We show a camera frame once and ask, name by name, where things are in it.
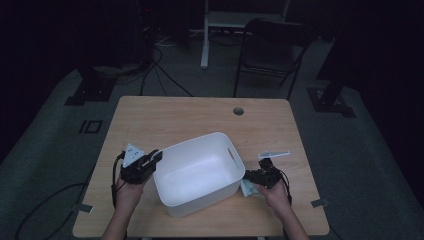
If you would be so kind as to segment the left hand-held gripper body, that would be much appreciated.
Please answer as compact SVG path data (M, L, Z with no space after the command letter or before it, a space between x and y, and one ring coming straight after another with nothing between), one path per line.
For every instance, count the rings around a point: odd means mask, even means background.
M156 170L156 165L147 159L147 155L142 149L128 144L121 165L120 178L129 184L144 183Z

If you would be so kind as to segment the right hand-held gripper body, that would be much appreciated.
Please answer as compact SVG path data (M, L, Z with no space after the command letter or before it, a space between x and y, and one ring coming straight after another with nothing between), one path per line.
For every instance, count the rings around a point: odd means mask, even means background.
M269 153L264 152L258 155L259 161L259 175L257 176L256 182L266 188L272 188L279 180L283 181L286 187L289 187L289 180L286 174L276 168L271 160L272 157L279 157L288 155L288 152L282 153Z

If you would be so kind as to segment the light blue quilted cloth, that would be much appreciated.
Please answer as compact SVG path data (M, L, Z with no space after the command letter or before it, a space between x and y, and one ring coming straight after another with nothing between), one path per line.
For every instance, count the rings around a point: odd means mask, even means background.
M260 194L260 191L259 191L260 186L247 179L243 179L241 181L240 187L245 197Z

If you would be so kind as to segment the white plastic basket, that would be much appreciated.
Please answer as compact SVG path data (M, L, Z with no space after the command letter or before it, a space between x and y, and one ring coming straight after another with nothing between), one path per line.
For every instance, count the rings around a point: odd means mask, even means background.
M234 195L245 166L229 137L215 132L165 148L154 182L172 217L184 217Z

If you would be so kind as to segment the person's right hand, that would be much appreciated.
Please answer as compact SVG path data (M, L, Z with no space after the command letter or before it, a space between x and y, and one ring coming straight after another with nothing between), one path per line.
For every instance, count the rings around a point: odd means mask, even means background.
M287 197L285 186L282 181L278 181L272 188L257 185L259 192L265 197L267 205L280 219L284 219L290 210L290 203Z

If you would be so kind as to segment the person's left hand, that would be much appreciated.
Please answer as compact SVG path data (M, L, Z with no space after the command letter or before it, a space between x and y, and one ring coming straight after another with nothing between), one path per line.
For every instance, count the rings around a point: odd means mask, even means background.
M115 211L119 215L130 216L137 207L145 184L129 184L119 179L116 182L116 206Z

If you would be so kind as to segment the black stand base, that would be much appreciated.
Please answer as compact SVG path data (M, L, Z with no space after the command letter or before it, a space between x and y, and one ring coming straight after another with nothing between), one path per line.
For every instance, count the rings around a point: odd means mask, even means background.
M325 88L308 87L307 93L314 110L322 113L339 113L345 118L356 115L342 97L343 87L351 80L351 67L342 50L343 44L335 38L318 73L318 78L328 80Z
M73 96L67 98L66 106L83 106L86 102L108 102L117 81L103 77L91 66L79 67L81 82Z

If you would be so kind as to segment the dark equipment tower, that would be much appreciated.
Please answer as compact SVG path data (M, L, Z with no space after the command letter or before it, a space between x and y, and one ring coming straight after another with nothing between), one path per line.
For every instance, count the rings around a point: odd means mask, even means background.
M140 37L140 57L144 64L150 63L153 56L155 29L153 0L135 0Z

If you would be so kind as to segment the black folding chair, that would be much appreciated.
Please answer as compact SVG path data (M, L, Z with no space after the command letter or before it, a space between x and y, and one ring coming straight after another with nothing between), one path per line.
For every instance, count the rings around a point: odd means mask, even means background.
M315 41L313 30L301 23L255 18L243 28L233 97L237 96L240 73L282 76L280 85L292 75L286 99L291 98L303 57Z

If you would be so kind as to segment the white metal desk frame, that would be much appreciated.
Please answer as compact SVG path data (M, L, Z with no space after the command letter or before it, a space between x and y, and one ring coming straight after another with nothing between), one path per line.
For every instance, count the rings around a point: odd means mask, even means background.
M209 64L209 28L243 28L250 20L254 18L269 18L273 20L284 21L287 17L288 8L291 0L284 0L284 5L280 13L247 13L247 12L223 12L211 11L209 9L209 0L205 0L204 6L204 36L202 45L202 55L200 67L206 69Z

